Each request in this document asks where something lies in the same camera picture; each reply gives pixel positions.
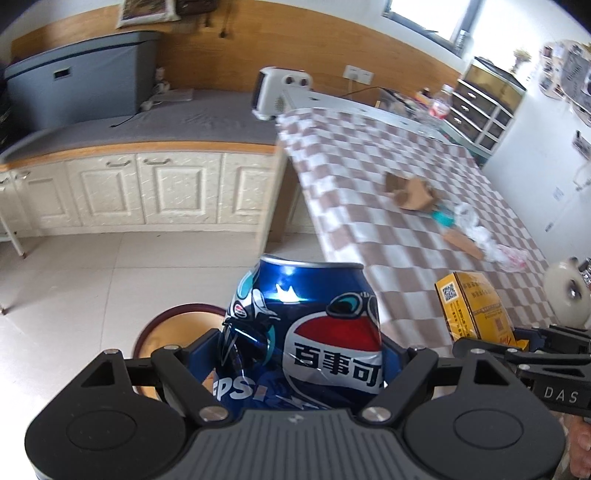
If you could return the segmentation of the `person's right hand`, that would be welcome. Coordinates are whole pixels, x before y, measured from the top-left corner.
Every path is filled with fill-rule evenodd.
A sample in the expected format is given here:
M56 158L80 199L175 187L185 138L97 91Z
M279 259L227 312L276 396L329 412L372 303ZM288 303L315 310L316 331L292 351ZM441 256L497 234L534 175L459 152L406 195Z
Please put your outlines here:
M558 414L566 434L566 448L554 479L589 479L591 428L582 417Z

